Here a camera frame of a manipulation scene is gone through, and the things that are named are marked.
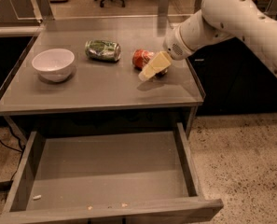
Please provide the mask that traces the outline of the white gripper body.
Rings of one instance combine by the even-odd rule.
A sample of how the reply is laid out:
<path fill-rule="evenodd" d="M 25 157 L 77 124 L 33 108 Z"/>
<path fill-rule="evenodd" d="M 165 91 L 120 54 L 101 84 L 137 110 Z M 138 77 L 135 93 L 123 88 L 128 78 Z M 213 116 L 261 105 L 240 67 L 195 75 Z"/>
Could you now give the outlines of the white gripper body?
<path fill-rule="evenodd" d="M 164 39 L 163 47 L 174 60 L 184 60 L 197 50 L 229 40 L 232 35 L 212 27 L 199 10 L 173 28 Z"/>

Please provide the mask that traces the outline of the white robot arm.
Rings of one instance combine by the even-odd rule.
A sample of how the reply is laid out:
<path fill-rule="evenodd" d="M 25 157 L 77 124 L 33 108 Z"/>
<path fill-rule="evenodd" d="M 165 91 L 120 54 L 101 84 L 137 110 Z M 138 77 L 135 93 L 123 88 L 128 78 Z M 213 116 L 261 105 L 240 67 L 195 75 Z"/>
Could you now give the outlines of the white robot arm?
<path fill-rule="evenodd" d="M 139 74 L 147 81 L 198 49 L 236 37 L 277 77 L 277 21 L 252 0 L 201 0 L 201 8 L 169 32 L 163 50 Z"/>

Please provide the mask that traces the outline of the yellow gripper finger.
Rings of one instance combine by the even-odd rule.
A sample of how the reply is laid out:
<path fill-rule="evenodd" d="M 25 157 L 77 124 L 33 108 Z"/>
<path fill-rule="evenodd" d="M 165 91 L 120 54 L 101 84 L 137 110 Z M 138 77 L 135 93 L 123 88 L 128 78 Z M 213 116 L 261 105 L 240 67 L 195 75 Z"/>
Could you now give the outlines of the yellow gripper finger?
<path fill-rule="evenodd" d="M 157 52 L 153 58 L 143 67 L 138 77 L 142 81 L 148 81 L 156 74 L 165 70 L 172 64 L 172 58 L 166 51 Z"/>

